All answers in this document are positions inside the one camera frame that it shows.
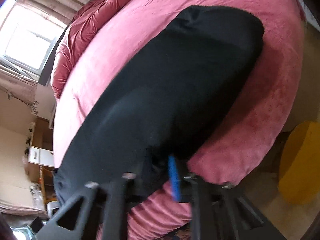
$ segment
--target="metal bolt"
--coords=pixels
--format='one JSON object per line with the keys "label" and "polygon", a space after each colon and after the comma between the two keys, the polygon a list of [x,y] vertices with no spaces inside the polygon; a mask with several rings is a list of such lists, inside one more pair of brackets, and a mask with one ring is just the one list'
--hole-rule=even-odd
{"label": "metal bolt", "polygon": [[137,177],[137,174],[132,173],[132,172],[125,172],[122,174],[122,178],[124,179],[135,179]]}
{"label": "metal bolt", "polygon": [[88,188],[96,188],[96,187],[99,186],[99,183],[93,182],[93,181],[89,181],[89,182],[87,182],[84,186],[85,186],[85,187],[88,187]]}
{"label": "metal bolt", "polygon": [[190,179],[195,179],[196,174],[195,173],[189,173],[188,175],[183,176],[184,179],[190,180]]}
{"label": "metal bolt", "polygon": [[224,189],[231,189],[231,188],[234,188],[235,186],[228,181],[228,182],[225,182],[221,187]]}

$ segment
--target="white drawer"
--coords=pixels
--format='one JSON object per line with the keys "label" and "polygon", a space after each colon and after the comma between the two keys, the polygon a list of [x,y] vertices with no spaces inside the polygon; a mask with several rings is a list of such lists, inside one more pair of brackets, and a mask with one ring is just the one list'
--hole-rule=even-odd
{"label": "white drawer", "polygon": [[40,149],[39,164],[43,166],[54,167],[53,152]]}
{"label": "white drawer", "polygon": [[29,160],[28,161],[31,162],[31,163],[39,164],[39,158],[40,158],[40,149],[39,148],[30,147]]}

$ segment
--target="black fabric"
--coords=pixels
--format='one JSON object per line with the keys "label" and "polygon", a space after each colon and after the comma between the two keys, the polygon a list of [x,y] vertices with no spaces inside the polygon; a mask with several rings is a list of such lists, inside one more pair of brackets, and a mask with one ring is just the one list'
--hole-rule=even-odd
{"label": "black fabric", "polygon": [[263,33],[259,19],[236,8],[181,11],[88,114],[55,170],[59,201],[138,163],[140,193],[157,190],[167,180],[168,155],[189,158],[227,114],[261,53]]}

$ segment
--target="window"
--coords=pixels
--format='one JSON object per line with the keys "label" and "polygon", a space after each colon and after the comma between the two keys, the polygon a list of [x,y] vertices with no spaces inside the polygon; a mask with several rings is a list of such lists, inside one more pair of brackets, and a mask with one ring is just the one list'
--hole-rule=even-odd
{"label": "window", "polygon": [[38,76],[66,25],[15,5],[0,30],[0,56]]}
{"label": "window", "polygon": [[26,240],[26,236],[22,232],[13,232],[17,240]]}

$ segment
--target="cable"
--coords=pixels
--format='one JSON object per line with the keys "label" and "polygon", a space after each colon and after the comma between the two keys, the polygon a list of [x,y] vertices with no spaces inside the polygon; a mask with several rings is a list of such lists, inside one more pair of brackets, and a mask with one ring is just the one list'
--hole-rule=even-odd
{"label": "cable", "polygon": [[30,105],[30,104],[28,104],[27,102],[25,102],[25,101],[23,101],[23,100],[15,97],[15,96],[14,96],[13,94],[11,94],[10,91],[7,90],[6,88],[4,88],[4,87],[1,86],[1,87],[0,87],[0,90],[3,91],[3,92],[5,92],[6,94],[8,94],[8,99],[9,99],[9,100],[10,100],[10,97],[13,97],[13,98],[21,101],[22,103],[24,103],[26,106],[28,106],[28,107],[30,108],[30,110],[32,110],[32,107],[33,107],[32,105]]}

